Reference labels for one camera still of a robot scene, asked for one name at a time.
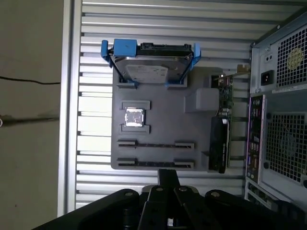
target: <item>gray plastic shroud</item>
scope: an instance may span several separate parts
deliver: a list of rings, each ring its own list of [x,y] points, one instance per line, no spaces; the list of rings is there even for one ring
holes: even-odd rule
[[[160,167],[129,166],[141,161],[168,162],[179,170],[208,170],[209,158],[204,152],[210,147],[211,118],[218,108],[218,94],[211,89],[211,73],[206,68],[194,68],[186,79],[187,87],[182,88],[157,84],[122,88],[114,71],[112,168],[154,170]],[[187,113],[189,105],[185,98],[191,95],[195,95],[195,100],[191,101],[193,105]],[[125,107],[144,109],[143,127],[124,126]]]

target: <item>gray wall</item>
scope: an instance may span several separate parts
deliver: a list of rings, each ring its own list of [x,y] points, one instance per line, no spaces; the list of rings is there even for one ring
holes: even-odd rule
[[[60,81],[61,0],[0,1],[0,76]],[[0,114],[59,111],[60,86],[0,80]],[[59,123],[0,128],[0,226],[28,230],[56,217]]]

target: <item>computer case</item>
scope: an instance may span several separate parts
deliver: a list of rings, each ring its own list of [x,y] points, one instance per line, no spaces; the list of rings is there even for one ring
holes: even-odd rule
[[[246,177],[305,212],[306,101],[307,8],[302,8],[251,44]]]

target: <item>blue plastic clip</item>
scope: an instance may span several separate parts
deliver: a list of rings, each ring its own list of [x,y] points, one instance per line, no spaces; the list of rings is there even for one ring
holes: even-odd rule
[[[199,43],[194,43],[194,57],[191,61],[190,70],[196,65],[197,62],[201,59],[201,46]]]
[[[114,56],[135,57],[138,42],[135,39],[114,39]]]
[[[108,52],[108,41],[107,40],[102,40],[101,42],[100,55],[107,63],[109,63],[110,68],[112,68],[111,57]]]

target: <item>power socket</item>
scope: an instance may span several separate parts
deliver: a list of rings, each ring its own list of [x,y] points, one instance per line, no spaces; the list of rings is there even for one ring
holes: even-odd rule
[[[274,70],[269,70],[261,74],[261,85],[270,85],[274,82]]]

